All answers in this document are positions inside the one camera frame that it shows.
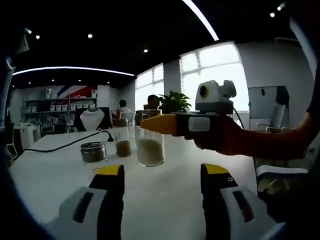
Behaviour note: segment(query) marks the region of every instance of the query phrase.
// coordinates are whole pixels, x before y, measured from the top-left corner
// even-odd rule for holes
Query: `led light strip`
[[[193,12],[194,14],[199,18],[199,20],[203,23],[205,28],[208,30],[208,32],[211,34],[212,38],[215,41],[218,41],[219,38],[215,32],[215,30],[212,28],[208,20],[206,19],[205,15],[200,11],[200,9],[192,2],[192,0],[182,0]]]
[[[27,70],[17,71],[14,75],[18,74],[24,74],[28,72],[33,71],[41,71],[41,70],[52,70],[52,69],[78,69],[78,70],[92,70],[92,71],[100,71],[100,72],[107,72],[107,73],[113,73],[113,74],[122,74],[127,76],[134,76],[134,74],[121,72],[121,71],[113,71],[113,70],[107,70],[107,69],[100,69],[100,68],[92,68],[92,67],[81,67],[81,66],[45,66],[45,67],[37,67],[37,68],[31,68]]]

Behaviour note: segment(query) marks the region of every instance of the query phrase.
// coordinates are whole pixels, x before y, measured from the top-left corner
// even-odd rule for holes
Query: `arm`
[[[266,133],[244,130],[237,152],[264,159],[296,159],[303,155],[319,131],[320,123],[308,113],[302,124],[291,131]]]

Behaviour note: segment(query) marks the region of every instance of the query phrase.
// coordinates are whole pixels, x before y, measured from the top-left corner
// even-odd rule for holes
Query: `white box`
[[[68,104],[62,105],[62,111],[68,111]]]

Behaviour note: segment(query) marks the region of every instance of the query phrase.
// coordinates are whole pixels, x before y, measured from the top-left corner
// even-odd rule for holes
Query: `spice jar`
[[[135,113],[136,152],[142,166],[155,167],[164,163],[164,135],[140,127],[141,120],[160,114],[161,110],[139,110]]]
[[[128,119],[113,119],[116,154],[119,157],[128,157],[131,155]]]

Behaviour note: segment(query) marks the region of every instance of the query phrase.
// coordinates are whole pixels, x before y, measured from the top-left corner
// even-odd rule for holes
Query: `table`
[[[14,129],[19,130],[22,149],[28,149],[33,143],[41,138],[40,125],[32,126],[15,126]]]
[[[46,135],[33,149],[53,149],[92,132]],[[40,223],[58,216],[60,203],[81,186],[89,186],[86,166],[82,163],[80,145],[106,141],[100,133],[74,145],[51,153],[26,151],[11,166],[10,172],[25,205]],[[251,157],[224,156],[201,150],[183,137],[164,137],[165,161],[157,167],[138,164],[135,140],[132,155],[118,158],[115,143],[107,143],[108,163],[123,164],[125,171],[122,239],[205,239],[202,209],[200,167],[210,163],[227,168],[239,185],[257,191]]]

